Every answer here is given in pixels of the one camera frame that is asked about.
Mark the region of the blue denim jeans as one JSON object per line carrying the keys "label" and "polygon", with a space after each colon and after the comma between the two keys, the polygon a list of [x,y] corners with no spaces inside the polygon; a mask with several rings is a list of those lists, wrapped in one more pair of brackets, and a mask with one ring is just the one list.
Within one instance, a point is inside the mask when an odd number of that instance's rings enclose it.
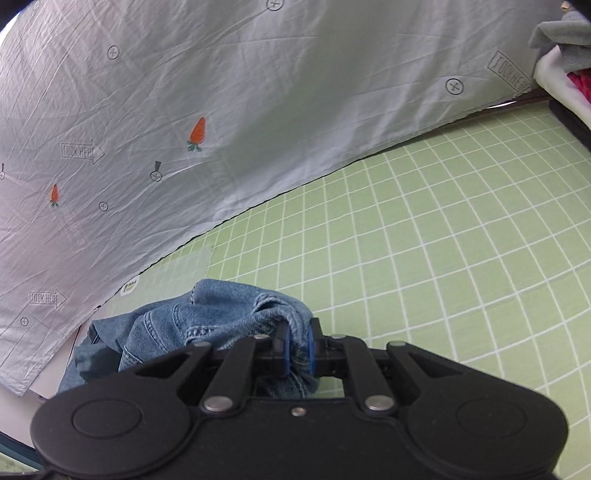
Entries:
{"label": "blue denim jeans", "polygon": [[311,310],[296,298],[252,285],[204,279],[176,298],[93,321],[75,347],[58,387],[60,393],[118,373],[185,347],[208,342],[216,351],[238,340],[273,334],[281,321],[290,326],[290,373],[259,381],[263,397],[310,398],[318,379],[308,363]]}

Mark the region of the pile of folded clothes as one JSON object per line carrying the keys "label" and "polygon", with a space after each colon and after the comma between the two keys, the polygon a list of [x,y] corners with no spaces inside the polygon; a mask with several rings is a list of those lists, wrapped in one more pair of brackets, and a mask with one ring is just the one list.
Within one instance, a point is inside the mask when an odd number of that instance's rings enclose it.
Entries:
{"label": "pile of folded clothes", "polygon": [[550,96],[549,107],[585,148],[590,147],[590,3],[564,1],[562,17],[539,23],[529,46],[543,52],[536,83]]}

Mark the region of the green grid cutting mat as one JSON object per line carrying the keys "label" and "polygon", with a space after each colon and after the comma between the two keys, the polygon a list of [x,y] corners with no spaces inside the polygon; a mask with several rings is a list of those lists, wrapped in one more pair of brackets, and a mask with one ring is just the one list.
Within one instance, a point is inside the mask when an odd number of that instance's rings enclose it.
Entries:
{"label": "green grid cutting mat", "polygon": [[590,154],[544,103],[498,110],[256,206],[128,281],[104,317],[198,280],[300,299],[325,333],[403,340],[565,412],[590,475]]}

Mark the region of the white printed bed sheet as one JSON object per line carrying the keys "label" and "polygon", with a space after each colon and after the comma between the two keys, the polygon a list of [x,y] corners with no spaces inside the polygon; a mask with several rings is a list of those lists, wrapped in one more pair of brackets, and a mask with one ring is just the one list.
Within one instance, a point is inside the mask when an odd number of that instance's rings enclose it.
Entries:
{"label": "white printed bed sheet", "polygon": [[1,383],[191,238],[531,87],[556,1],[35,1],[1,34]]}

